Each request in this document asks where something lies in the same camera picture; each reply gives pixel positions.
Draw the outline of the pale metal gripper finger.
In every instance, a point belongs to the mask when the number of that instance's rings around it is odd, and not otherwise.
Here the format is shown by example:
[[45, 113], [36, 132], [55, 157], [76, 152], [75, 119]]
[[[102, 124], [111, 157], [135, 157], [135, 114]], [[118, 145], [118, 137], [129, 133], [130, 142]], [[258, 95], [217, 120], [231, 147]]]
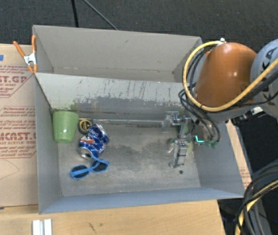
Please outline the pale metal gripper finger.
[[178, 168], [185, 164], [187, 144], [184, 141], [175, 140], [172, 146], [173, 159], [168, 165], [170, 168]]
[[170, 127], [179, 125], [178, 123], [178, 111], [165, 111], [164, 119], [162, 122], [162, 130], [168, 131]]

